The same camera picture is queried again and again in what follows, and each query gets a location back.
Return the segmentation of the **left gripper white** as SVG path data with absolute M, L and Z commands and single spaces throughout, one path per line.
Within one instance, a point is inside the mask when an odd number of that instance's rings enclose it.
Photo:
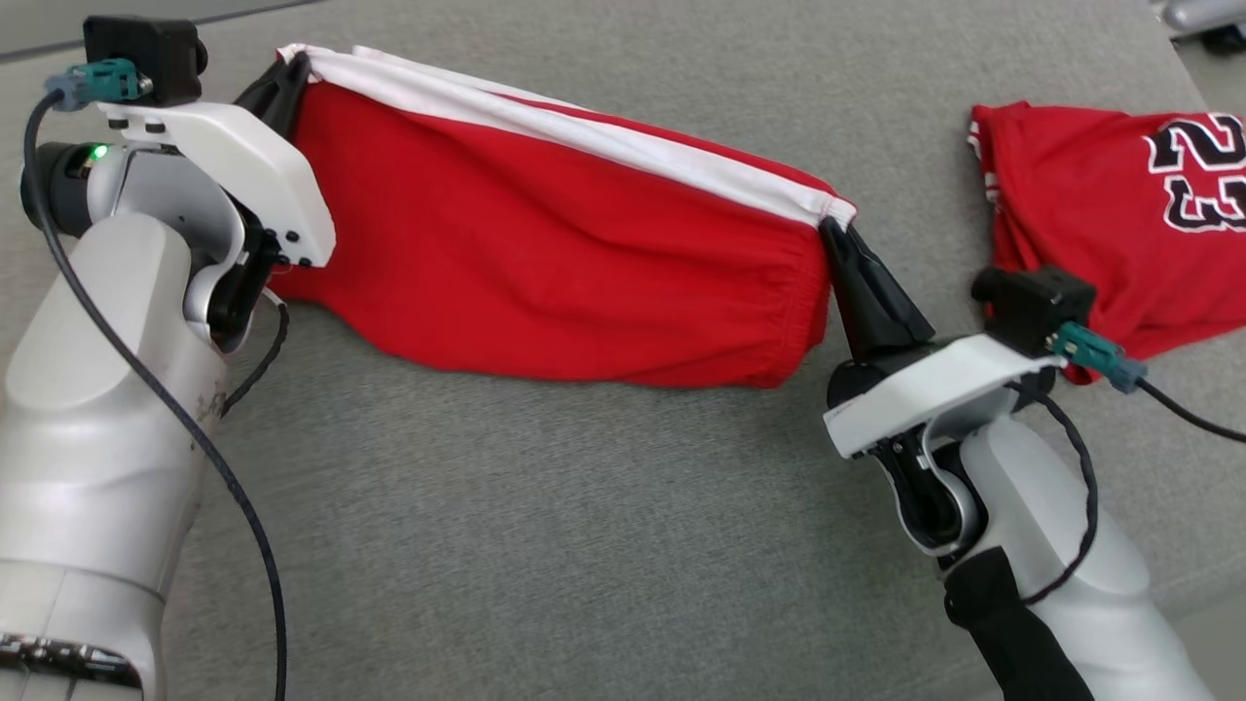
M 97 217 L 141 213 L 192 253 L 182 311 L 217 347 L 239 347 L 270 270 L 323 268 L 336 232 L 292 137 L 312 75 L 307 54 L 277 55 L 234 105 L 103 105 L 120 142 L 97 161 Z M 258 111 L 258 117 L 248 111 Z

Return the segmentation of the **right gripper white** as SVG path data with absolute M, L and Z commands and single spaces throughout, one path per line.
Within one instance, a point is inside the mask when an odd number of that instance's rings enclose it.
M 856 362 L 877 359 L 887 347 L 930 345 L 934 329 L 854 227 L 824 219 L 820 237 Z M 1065 364 L 1060 356 L 1018 354 L 987 334 L 957 339 L 829 408 L 824 425 L 842 458 L 878 461 L 915 547 L 952 558 L 977 540 L 984 509 L 967 476 L 937 464 L 934 443 L 961 442 L 1008 416 L 1019 396 L 1008 385 Z

